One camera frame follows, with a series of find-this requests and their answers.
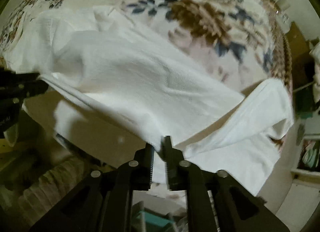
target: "bed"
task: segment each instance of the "bed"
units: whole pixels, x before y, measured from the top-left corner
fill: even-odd
[[[23,56],[19,61],[13,55],[24,31],[43,11],[76,11],[102,5],[116,7],[130,20],[144,24],[190,57],[208,76],[233,91],[248,95],[263,80],[277,78],[285,85],[287,95],[292,96],[291,53],[276,23],[273,0],[23,0],[1,32],[1,64],[19,72],[36,70],[28,68]],[[50,94],[46,98],[50,103],[31,99],[26,101],[25,108],[45,129],[52,130],[57,127],[52,112],[62,99]],[[60,142],[65,143],[57,133]],[[122,139],[135,140],[137,148],[141,145],[137,138]],[[273,140],[274,147],[281,151],[283,141],[284,138]],[[97,158],[102,154],[92,148],[84,151]],[[118,162],[107,163],[118,167],[126,157],[119,151],[112,155]],[[163,194],[159,186],[153,187],[158,188],[153,190],[155,195]]]

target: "white cloth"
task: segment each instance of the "white cloth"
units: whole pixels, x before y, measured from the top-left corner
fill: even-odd
[[[39,70],[51,87],[72,102],[58,103],[47,125],[86,152],[106,137],[95,132],[110,126],[106,116],[159,150],[162,136],[170,135],[173,145],[182,143],[244,99],[150,28],[110,6],[43,12],[6,58],[18,72]],[[45,122],[43,117],[40,120],[45,113],[36,113],[39,107],[33,105],[27,106],[30,115]],[[88,132],[72,126],[75,120],[86,119],[82,111],[99,118],[99,123],[87,123],[92,126]],[[280,139],[292,124],[287,91],[281,81],[269,79],[222,128],[188,145],[184,154],[202,169],[226,169],[255,195],[279,158],[268,136]],[[89,137],[92,143],[75,139],[75,134]],[[113,151],[108,154],[114,161]],[[153,180],[165,182],[164,178],[164,164],[156,156]]]

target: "wall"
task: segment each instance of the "wall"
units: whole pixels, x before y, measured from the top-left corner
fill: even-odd
[[[320,36],[320,18],[309,0],[287,0],[291,5],[285,12],[295,21],[306,40]]]

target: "floor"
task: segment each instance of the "floor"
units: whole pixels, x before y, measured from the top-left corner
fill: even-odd
[[[0,28],[2,28],[10,13],[22,2],[22,0],[10,0],[0,15]],[[296,123],[287,134],[287,141],[284,144],[281,158],[274,167],[270,177],[262,187],[259,196],[263,197],[267,203],[266,207],[273,213],[276,213],[284,201],[292,184],[292,175],[290,173],[294,157],[296,155],[295,140],[299,123]],[[57,155],[64,154],[64,150],[59,152],[59,146],[56,142],[46,135],[43,135],[44,144],[49,148],[54,148]]]

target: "white cabinet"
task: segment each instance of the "white cabinet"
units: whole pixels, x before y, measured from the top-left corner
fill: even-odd
[[[290,232],[299,232],[319,202],[319,188],[293,183],[276,216],[290,229]]]

